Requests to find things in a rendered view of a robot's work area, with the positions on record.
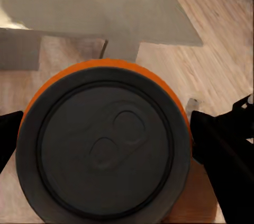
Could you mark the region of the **can of soda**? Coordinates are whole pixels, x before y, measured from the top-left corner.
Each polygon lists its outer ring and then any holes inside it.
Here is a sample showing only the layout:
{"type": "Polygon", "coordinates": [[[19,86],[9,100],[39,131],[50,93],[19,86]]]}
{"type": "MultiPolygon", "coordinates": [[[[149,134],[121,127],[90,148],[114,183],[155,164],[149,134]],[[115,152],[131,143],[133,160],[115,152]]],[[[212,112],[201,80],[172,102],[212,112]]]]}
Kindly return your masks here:
{"type": "Polygon", "coordinates": [[[189,173],[192,131],[169,85],[120,59],[48,80],[19,126],[16,169],[46,224],[158,224],[189,173]]]}

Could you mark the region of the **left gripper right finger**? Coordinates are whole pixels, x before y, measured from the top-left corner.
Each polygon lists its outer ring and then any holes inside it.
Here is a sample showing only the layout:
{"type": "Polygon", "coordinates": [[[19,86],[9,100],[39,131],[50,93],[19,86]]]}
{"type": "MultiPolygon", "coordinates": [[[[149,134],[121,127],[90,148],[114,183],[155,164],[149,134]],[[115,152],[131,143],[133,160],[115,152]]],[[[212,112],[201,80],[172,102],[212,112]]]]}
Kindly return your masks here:
{"type": "Polygon", "coordinates": [[[191,114],[192,138],[227,224],[254,224],[254,145],[211,115],[191,114]]]}

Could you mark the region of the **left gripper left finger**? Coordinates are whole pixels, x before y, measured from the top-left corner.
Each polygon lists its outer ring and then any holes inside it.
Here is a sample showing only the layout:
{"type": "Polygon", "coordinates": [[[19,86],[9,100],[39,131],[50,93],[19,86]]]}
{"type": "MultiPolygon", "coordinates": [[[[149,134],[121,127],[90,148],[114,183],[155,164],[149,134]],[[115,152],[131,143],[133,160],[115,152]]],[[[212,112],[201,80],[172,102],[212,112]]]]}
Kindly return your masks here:
{"type": "Polygon", "coordinates": [[[0,116],[0,174],[16,149],[17,134],[23,117],[22,111],[0,116]]]}

